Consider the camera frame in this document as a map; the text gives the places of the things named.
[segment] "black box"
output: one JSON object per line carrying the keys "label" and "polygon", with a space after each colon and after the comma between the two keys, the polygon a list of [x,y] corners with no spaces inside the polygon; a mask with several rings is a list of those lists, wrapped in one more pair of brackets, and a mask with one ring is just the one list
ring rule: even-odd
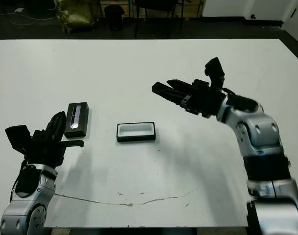
{"label": "black box", "polygon": [[86,102],[69,104],[66,116],[66,138],[86,136],[89,107]]}
{"label": "black box", "polygon": [[154,122],[134,122],[117,124],[117,142],[155,141]]}

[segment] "black chair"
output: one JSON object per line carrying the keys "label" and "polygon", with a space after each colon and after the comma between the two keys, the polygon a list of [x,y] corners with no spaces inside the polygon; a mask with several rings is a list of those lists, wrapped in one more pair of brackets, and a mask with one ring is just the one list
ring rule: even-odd
{"label": "black chair", "polygon": [[[135,0],[135,4],[136,4],[136,8],[137,8],[137,22],[136,22],[136,28],[135,28],[135,38],[137,37],[137,32],[138,32],[140,8],[144,8],[146,19],[148,19],[147,9],[166,11],[167,18],[169,16],[169,12],[171,11],[172,12],[171,19],[173,19],[176,5],[179,4],[182,6],[182,17],[181,17],[180,28],[182,28],[182,26],[183,26],[184,0],[181,0],[181,2],[178,2],[178,0]],[[167,33],[167,38],[169,37],[169,33],[170,33],[170,28]]]}

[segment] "black floor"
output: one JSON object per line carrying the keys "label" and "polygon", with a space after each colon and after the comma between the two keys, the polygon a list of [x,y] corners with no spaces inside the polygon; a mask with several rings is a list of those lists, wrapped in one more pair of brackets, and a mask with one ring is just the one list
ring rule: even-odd
{"label": "black floor", "polygon": [[[0,14],[13,13],[23,3],[4,5],[0,1]],[[21,14],[35,18],[54,17],[54,11],[32,15],[24,10]],[[35,22],[18,15],[0,16],[0,39],[134,39],[135,19],[124,19],[123,30],[110,31],[106,20],[100,19],[94,31],[63,33],[56,17]],[[166,19],[140,20],[137,39],[166,39],[169,21]],[[184,21],[175,19],[169,39],[217,39],[217,38],[278,38],[298,58],[298,42],[278,26],[246,25],[242,22],[203,22],[200,19]]]}

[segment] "crack on table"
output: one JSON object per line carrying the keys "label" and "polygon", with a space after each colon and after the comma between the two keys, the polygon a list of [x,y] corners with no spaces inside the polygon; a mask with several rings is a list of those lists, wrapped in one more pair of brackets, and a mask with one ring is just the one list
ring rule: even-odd
{"label": "crack on table", "polygon": [[75,199],[75,200],[79,200],[79,201],[84,201],[84,202],[92,202],[92,203],[97,203],[97,204],[103,204],[103,205],[111,205],[111,206],[126,206],[126,207],[133,207],[133,206],[142,206],[151,202],[157,202],[157,201],[163,201],[163,200],[168,200],[168,199],[178,199],[178,198],[183,198],[186,197],[187,195],[191,194],[192,192],[194,192],[196,189],[189,191],[188,193],[184,194],[183,196],[179,196],[179,197],[164,197],[164,198],[157,198],[157,199],[153,199],[150,201],[146,201],[143,203],[110,203],[110,202],[100,202],[100,201],[93,201],[93,200],[88,200],[88,199],[84,199],[84,198],[80,198],[80,197],[71,197],[71,196],[67,196],[64,194],[59,194],[59,193],[55,193],[54,195],[56,196],[60,196],[60,197],[64,197],[64,198],[69,198],[69,199]]}

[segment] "small black box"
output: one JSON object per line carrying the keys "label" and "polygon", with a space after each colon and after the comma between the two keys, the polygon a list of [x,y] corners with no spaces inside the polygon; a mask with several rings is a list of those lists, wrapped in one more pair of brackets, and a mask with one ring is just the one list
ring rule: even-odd
{"label": "small black box", "polygon": [[89,107],[86,102],[69,104],[66,116],[66,138],[86,136]]}

